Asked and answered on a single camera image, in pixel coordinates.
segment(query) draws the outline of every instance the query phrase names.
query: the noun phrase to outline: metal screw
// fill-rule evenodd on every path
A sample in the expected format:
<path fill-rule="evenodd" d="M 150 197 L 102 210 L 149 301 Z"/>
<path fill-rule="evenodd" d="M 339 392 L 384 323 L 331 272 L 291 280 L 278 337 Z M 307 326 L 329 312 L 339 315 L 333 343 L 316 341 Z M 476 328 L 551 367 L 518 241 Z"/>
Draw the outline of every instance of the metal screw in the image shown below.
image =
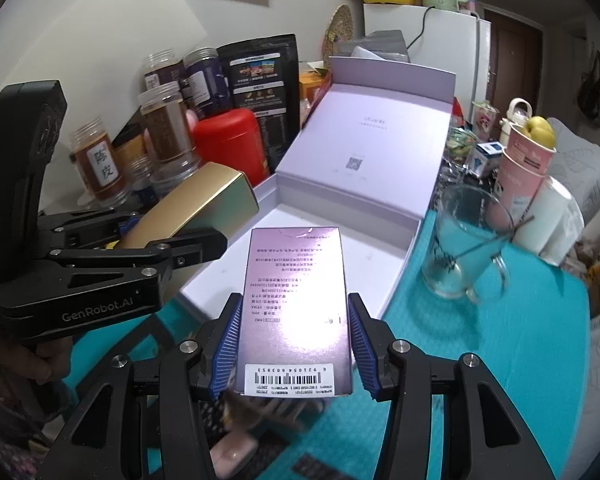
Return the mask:
<path fill-rule="evenodd" d="M 411 350 L 411 345 L 404 339 L 396 339 L 393 343 L 391 343 L 391 348 L 393 348 L 396 352 L 406 354 L 409 350 Z"/>
<path fill-rule="evenodd" d="M 111 360 L 111 366 L 114 368 L 123 368 L 129 362 L 129 358 L 126 355 L 116 355 Z"/>
<path fill-rule="evenodd" d="M 480 364 L 480 358 L 476 354 L 466 354 L 462 358 L 462 362 L 469 368 L 475 368 Z"/>
<path fill-rule="evenodd" d="M 191 354 L 198 349 L 198 343 L 195 341 L 183 341 L 180 343 L 180 351 L 185 354 Z"/>

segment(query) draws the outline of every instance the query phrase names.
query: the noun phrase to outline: human hand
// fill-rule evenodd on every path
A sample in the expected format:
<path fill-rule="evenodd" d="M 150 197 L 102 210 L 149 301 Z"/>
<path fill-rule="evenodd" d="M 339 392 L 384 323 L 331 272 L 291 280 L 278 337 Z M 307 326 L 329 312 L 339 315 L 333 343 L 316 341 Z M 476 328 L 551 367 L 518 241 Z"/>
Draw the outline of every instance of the human hand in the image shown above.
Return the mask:
<path fill-rule="evenodd" d="M 40 343 L 33 352 L 0 333 L 0 366 L 38 384 L 57 381 L 71 370 L 72 347 L 72 339 L 65 337 Z"/>

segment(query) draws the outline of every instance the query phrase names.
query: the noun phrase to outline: hanging bag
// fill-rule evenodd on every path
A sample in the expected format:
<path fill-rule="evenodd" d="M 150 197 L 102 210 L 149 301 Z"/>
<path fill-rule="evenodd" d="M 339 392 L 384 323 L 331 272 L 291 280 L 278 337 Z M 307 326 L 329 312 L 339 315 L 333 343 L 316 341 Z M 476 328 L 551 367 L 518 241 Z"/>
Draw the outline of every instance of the hanging bag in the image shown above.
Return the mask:
<path fill-rule="evenodd" d="M 591 70 L 584 75 L 577 97 L 583 115 L 600 127 L 600 51 L 593 55 Z"/>

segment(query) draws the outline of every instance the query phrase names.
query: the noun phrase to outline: orange box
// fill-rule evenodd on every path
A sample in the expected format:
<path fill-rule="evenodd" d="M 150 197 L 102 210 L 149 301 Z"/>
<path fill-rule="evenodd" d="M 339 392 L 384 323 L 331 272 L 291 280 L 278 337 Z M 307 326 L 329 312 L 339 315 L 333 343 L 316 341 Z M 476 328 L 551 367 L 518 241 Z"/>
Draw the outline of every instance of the orange box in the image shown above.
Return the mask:
<path fill-rule="evenodd" d="M 300 74 L 300 99 L 314 102 L 314 95 L 324 82 L 324 78 L 317 72 L 302 72 Z"/>

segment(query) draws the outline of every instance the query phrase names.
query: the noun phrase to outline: barcode label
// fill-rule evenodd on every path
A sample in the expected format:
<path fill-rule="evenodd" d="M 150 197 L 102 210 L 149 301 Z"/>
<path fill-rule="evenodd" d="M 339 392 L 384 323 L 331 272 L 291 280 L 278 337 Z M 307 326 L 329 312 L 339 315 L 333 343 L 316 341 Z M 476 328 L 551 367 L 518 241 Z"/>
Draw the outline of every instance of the barcode label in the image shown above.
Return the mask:
<path fill-rule="evenodd" d="M 361 158 L 350 157 L 349 161 L 347 162 L 347 169 L 357 171 L 360 169 L 360 164 L 362 164 Z"/>
<path fill-rule="evenodd" d="M 244 394 L 255 397 L 333 397 L 333 364 L 245 365 Z"/>

